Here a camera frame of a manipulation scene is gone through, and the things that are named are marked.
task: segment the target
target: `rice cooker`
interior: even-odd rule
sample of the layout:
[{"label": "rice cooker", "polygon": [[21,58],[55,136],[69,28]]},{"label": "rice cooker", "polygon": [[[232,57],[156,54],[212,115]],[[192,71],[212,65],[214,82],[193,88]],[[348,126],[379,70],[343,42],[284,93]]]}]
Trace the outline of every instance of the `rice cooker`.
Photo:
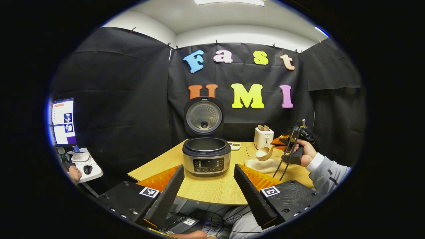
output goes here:
[{"label": "rice cooker", "polygon": [[193,137],[183,144],[184,168],[196,176],[217,176],[229,169],[232,149],[214,137],[223,129],[222,108],[214,97],[196,97],[184,107],[184,127]]}]

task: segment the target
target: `white wall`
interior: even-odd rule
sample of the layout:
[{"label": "white wall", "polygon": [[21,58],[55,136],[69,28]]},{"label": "white wall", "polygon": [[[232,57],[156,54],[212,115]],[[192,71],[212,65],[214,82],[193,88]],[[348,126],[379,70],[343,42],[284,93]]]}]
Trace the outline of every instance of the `white wall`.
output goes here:
[{"label": "white wall", "polygon": [[304,51],[316,42],[300,35],[279,29],[248,26],[225,25],[196,29],[178,34],[171,45],[180,47],[198,44],[215,43],[255,43],[285,48],[288,50]]},{"label": "white wall", "polygon": [[165,44],[168,44],[169,42],[174,43],[176,39],[176,34],[168,27],[164,26],[157,20],[136,11],[125,11],[102,27],[119,27],[129,30],[136,27],[134,31],[153,37]]}]

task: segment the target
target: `blue letter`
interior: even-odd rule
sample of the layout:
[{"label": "blue letter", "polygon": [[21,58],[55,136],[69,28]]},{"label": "blue letter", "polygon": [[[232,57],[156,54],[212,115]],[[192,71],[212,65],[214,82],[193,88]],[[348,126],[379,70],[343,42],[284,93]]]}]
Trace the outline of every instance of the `blue letter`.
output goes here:
[{"label": "blue letter", "polygon": [[203,65],[198,64],[198,62],[199,63],[204,62],[204,59],[201,56],[199,56],[199,55],[203,55],[203,54],[204,54],[204,52],[202,50],[197,50],[197,51],[193,52],[192,54],[183,58],[183,60],[185,60],[185,61],[187,61],[187,63],[189,63],[191,73],[195,73],[195,72],[201,70],[204,67]]}]

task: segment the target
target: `monitor screen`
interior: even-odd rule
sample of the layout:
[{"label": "monitor screen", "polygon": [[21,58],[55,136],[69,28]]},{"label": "monitor screen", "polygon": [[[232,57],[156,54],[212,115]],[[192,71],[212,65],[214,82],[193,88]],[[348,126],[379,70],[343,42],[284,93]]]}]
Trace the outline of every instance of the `monitor screen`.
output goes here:
[{"label": "monitor screen", "polygon": [[74,129],[74,99],[67,98],[53,102],[51,117],[57,145],[76,145]]}]

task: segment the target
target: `ceiling light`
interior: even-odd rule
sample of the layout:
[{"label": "ceiling light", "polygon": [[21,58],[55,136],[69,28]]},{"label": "ceiling light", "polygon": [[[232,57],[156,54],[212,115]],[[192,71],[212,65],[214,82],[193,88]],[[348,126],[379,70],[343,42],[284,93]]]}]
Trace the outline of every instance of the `ceiling light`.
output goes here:
[{"label": "ceiling light", "polygon": [[195,0],[198,5],[209,4],[209,3],[248,3],[264,7],[263,0]]},{"label": "ceiling light", "polygon": [[316,30],[320,31],[321,33],[323,33],[325,36],[329,37],[324,31],[322,31],[320,28],[318,27],[314,27]]}]

